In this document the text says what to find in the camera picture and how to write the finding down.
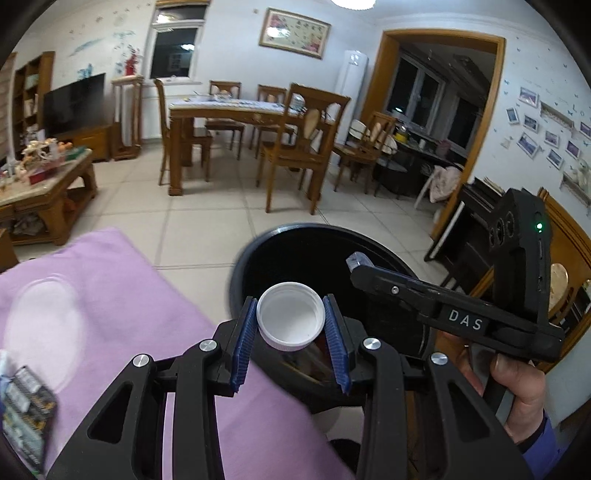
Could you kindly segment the person's right hand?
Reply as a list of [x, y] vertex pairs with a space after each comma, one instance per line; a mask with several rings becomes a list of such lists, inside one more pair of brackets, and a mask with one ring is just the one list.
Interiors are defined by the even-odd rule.
[[526, 452], [545, 429], [545, 374], [530, 364], [497, 354], [490, 365], [492, 378], [514, 395], [504, 428], [514, 443]]

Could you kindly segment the blue sleeve right forearm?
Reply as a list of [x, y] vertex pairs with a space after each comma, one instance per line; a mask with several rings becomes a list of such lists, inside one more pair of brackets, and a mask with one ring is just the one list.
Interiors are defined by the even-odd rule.
[[547, 414], [544, 414], [538, 429], [517, 447], [535, 480], [544, 479], [562, 457]]

